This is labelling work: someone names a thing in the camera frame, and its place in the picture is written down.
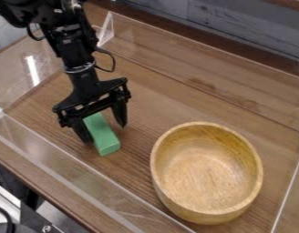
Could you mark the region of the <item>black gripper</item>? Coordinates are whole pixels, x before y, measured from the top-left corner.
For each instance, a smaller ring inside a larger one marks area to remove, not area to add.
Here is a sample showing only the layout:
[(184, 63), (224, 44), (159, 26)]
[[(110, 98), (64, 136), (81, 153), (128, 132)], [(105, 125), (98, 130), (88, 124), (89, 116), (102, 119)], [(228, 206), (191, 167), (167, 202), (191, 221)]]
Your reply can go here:
[(72, 94), (52, 108), (58, 116), (62, 127), (72, 126), (74, 133), (85, 144), (92, 136), (81, 118), (110, 107), (116, 123), (124, 127), (128, 123), (127, 103), (131, 98), (128, 79), (125, 77), (101, 81), (93, 67), (65, 70), (73, 91)]

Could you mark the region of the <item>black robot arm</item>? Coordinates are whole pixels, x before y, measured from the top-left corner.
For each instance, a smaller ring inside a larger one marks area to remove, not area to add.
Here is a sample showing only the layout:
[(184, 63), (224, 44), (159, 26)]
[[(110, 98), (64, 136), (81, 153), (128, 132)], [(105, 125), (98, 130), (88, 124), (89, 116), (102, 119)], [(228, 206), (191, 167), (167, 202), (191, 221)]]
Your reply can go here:
[(62, 61), (64, 73), (72, 82), (72, 93), (52, 107), (58, 123), (69, 127), (81, 141), (93, 136), (84, 119), (109, 108), (120, 126), (128, 123), (128, 80), (119, 77), (100, 80), (93, 54), (106, 51), (97, 47), (98, 37), (82, 8), (86, 0), (0, 0), (0, 16), (17, 28), (40, 26), (37, 41), (48, 41), (56, 57)]

